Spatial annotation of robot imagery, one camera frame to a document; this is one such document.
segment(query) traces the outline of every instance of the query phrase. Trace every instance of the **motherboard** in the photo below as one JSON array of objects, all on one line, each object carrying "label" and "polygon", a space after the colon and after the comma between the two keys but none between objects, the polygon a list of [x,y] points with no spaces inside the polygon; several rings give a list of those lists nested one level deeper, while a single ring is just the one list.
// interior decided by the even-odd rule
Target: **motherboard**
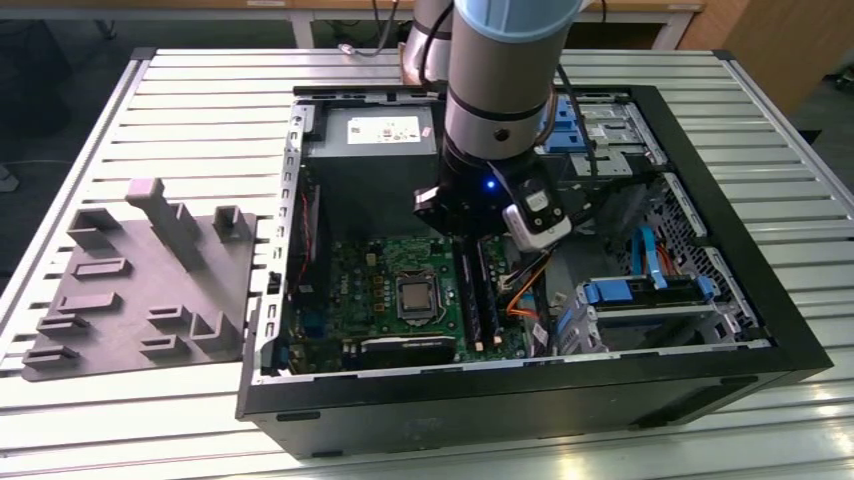
[{"label": "motherboard", "polygon": [[[489,279],[496,283],[509,270],[503,239],[496,237],[481,245]],[[404,343],[413,341],[429,342],[432,348],[423,349],[424,355],[444,349],[453,363],[524,356],[522,327],[505,324],[503,312],[500,343],[481,350],[467,343],[451,239],[337,242],[331,264],[325,310],[300,312],[312,373],[365,368],[356,365],[365,352],[393,358],[388,351],[412,347]]]}]

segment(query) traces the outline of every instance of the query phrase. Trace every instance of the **red cable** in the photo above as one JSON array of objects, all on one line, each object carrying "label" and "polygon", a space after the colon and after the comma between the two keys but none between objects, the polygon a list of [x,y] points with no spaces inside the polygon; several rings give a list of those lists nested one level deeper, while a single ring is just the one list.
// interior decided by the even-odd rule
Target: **red cable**
[{"label": "red cable", "polygon": [[293,283],[293,290],[291,290],[291,294],[296,292],[296,288],[299,288],[299,282],[303,281],[303,275],[305,275],[305,270],[308,270],[308,261],[311,259],[311,233],[308,232],[308,198],[305,197],[305,193],[301,194],[303,197],[303,231],[305,232],[305,258],[303,260],[303,268],[299,271],[299,276],[296,277],[296,282]]}]

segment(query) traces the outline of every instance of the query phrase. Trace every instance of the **open computer tower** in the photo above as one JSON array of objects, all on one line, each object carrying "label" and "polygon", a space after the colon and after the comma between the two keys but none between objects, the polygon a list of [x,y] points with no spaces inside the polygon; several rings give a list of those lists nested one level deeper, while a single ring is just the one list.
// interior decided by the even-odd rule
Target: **open computer tower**
[{"label": "open computer tower", "polygon": [[507,237],[480,239],[469,271],[412,214],[443,99],[295,91],[237,404],[295,456],[680,424],[831,366],[656,89],[576,96],[598,175],[564,97],[538,153],[566,208],[591,214],[524,290]]}]

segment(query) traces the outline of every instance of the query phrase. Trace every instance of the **floor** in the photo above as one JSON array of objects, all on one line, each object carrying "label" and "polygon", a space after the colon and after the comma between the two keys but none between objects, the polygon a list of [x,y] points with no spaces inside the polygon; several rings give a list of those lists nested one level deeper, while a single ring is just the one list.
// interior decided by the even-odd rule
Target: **floor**
[{"label": "floor", "polygon": [[[0,193],[0,292],[85,142],[128,56],[137,46],[163,48],[292,48],[287,25],[269,22],[120,22],[117,37],[104,41],[91,22],[49,22],[74,74],[61,86],[72,111],[65,128],[45,138],[14,138],[0,130],[0,163],[20,180],[13,193]],[[373,25],[353,31],[356,45],[369,42]],[[329,25],[315,23],[317,47],[341,38]],[[822,129],[815,150],[854,189],[854,95],[822,84],[792,117],[802,129]]]}]

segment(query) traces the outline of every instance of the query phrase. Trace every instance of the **aluminum extrusion table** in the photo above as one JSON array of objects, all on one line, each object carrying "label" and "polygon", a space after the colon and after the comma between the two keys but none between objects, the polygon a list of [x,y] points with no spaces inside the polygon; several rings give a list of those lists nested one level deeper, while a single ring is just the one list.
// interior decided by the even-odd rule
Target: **aluminum extrusion table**
[{"label": "aluminum extrusion table", "polygon": [[678,428],[303,464],[233,419],[239,363],[26,383],[21,354],[70,255],[62,232],[81,204],[137,218],[123,202],[127,180],[159,176],[192,212],[236,204],[260,215],[251,281],[260,292],[291,89],[399,81],[396,53],[161,50],[124,71],[0,299],[0,477],[851,478],[850,193],[736,62],[708,52],[643,51],[572,51],[562,61],[579,84],[659,87],[832,369]]}]

